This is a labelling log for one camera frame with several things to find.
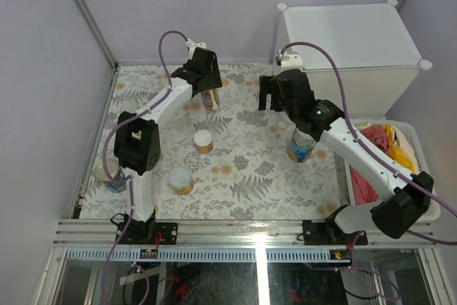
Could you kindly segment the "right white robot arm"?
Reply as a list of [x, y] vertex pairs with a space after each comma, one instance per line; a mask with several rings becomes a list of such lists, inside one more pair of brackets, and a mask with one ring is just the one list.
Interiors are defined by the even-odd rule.
[[316, 99], [305, 72], [290, 69], [260, 76], [258, 108], [282, 111], [296, 128], [341, 156], [375, 189], [378, 201], [342, 206], [326, 220], [326, 237], [341, 244], [357, 231], [378, 229], [401, 238], [428, 211], [433, 179], [412, 173], [355, 130], [329, 100]]

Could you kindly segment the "tall can with spoon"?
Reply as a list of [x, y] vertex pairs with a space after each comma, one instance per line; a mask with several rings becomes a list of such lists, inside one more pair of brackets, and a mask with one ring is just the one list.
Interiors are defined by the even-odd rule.
[[206, 110], [213, 111], [210, 90], [201, 92], [201, 100]]

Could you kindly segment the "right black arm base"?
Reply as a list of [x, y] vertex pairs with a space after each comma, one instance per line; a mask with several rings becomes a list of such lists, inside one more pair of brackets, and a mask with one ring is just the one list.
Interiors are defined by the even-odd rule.
[[342, 205], [324, 220], [303, 220], [302, 232], [296, 236], [306, 246], [350, 247], [356, 232], [361, 231], [356, 245], [366, 246], [366, 230], [373, 225], [370, 207]]

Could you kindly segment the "short orange can white lid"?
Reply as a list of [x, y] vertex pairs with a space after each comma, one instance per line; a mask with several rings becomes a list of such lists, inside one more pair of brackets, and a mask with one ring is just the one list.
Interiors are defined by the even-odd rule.
[[208, 130], [198, 130], [194, 134], [194, 146], [200, 154], [208, 154], [213, 150], [213, 137]]

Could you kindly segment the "blue can silver top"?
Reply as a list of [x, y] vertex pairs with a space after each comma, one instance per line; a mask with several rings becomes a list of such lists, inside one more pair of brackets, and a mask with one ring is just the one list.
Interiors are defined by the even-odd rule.
[[94, 178], [111, 193], [119, 194], [126, 190], [125, 176], [117, 160], [107, 159], [106, 168], [100, 162], [93, 171]]

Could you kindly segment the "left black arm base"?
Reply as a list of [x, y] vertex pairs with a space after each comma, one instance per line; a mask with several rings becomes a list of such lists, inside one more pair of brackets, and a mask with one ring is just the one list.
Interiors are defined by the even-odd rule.
[[155, 214], [146, 222], [132, 219], [124, 235], [119, 239], [129, 219], [128, 214], [121, 213], [110, 218], [110, 222], [117, 228], [116, 240], [119, 244], [158, 244], [165, 246], [176, 244], [179, 225], [173, 222], [157, 222]]

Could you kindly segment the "white plastic cube cabinet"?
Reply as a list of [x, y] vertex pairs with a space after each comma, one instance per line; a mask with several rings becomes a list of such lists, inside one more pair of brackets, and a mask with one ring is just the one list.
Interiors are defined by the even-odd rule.
[[[396, 9], [382, 4], [295, 6], [280, 3], [275, 50], [287, 48], [303, 61], [316, 98], [341, 106], [345, 99], [352, 119], [387, 115], [414, 79], [433, 64], [423, 59]], [[341, 78], [319, 51], [334, 60]]]

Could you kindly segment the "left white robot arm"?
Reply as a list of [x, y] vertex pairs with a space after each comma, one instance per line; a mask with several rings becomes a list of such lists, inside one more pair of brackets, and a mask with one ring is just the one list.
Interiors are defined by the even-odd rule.
[[125, 176], [133, 180], [129, 217], [136, 221], [131, 235], [139, 243], [148, 244], [156, 235], [156, 226], [148, 221], [154, 214], [151, 171], [161, 156], [160, 135], [165, 125], [195, 95], [221, 87], [216, 53], [199, 42], [189, 47], [189, 60], [172, 73], [170, 86], [136, 112], [119, 115], [119, 123], [126, 124], [116, 130], [114, 156]]

